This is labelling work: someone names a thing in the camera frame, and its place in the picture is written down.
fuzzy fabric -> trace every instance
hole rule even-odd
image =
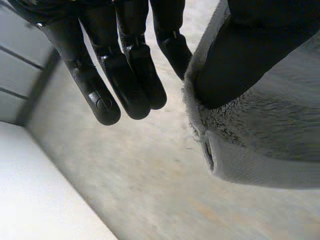
[[[182,90],[190,126],[210,171],[241,184],[320,187],[320,33],[241,97],[209,110],[195,99],[193,82],[229,15],[227,1],[221,0],[189,64]]]

white fabric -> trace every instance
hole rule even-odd
[[[241,184],[320,187],[320,162],[316,162],[320,156],[320,33],[240,98],[208,110],[195,99],[192,82],[229,15],[227,1],[221,0],[189,64],[182,90],[190,125],[210,171]]]

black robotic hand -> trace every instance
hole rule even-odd
[[[23,18],[38,25],[58,50],[103,125],[115,124],[121,112],[88,54],[80,22],[114,92],[132,119],[143,119],[151,109],[166,104],[166,92],[144,36],[149,0],[9,1]],[[182,79],[192,56],[179,31],[185,0],[150,3],[158,45]],[[124,53],[118,44],[117,26]]]

floor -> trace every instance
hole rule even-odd
[[[217,1],[186,2],[181,32],[194,51]],[[150,16],[146,39],[168,95],[163,109],[100,125],[60,64],[27,126],[100,218],[119,240],[318,240],[320,190],[237,185],[209,174]]]

concrete floor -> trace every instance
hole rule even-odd
[[[215,7],[187,0],[182,32],[192,51]],[[209,174],[150,16],[146,39],[168,95],[163,109],[140,121],[122,111],[116,125],[100,125],[60,64],[27,126],[106,225],[119,240],[318,240],[320,190],[237,185]]]

